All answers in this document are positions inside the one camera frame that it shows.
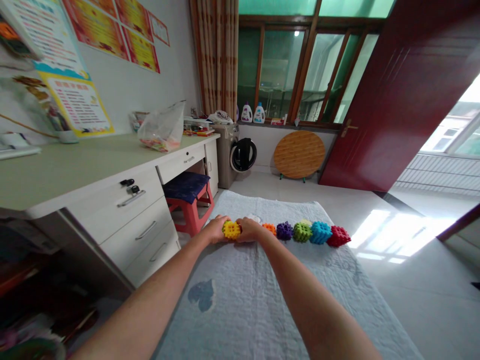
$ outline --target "plastic bag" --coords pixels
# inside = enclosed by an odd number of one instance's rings
[[[184,132],[185,100],[163,110],[152,111],[138,129],[138,139],[149,148],[162,153],[176,149]]]

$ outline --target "round wooden table top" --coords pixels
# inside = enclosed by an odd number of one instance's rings
[[[294,131],[276,146],[273,160],[284,176],[305,178],[316,172],[325,159],[325,146],[321,138],[311,131]]]

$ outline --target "sunlight on floor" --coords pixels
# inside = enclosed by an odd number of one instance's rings
[[[372,210],[348,246],[359,258],[402,264],[455,222],[409,213]]]

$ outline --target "washing machine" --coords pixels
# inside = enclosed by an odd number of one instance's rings
[[[237,124],[211,125],[220,138],[216,140],[218,159],[218,187],[228,189],[239,173],[250,169],[257,157],[257,148],[249,139],[239,140]]]

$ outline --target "white desk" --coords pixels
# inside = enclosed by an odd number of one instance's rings
[[[213,195],[218,191],[219,137],[183,136],[180,148],[162,153],[136,134],[117,135],[2,160],[0,219],[30,220],[73,261],[88,259],[86,272],[112,272],[104,285],[114,275],[131,290],[180,249],[162,184],[203,161]],[[140,196],[120,185],[128,179]]]

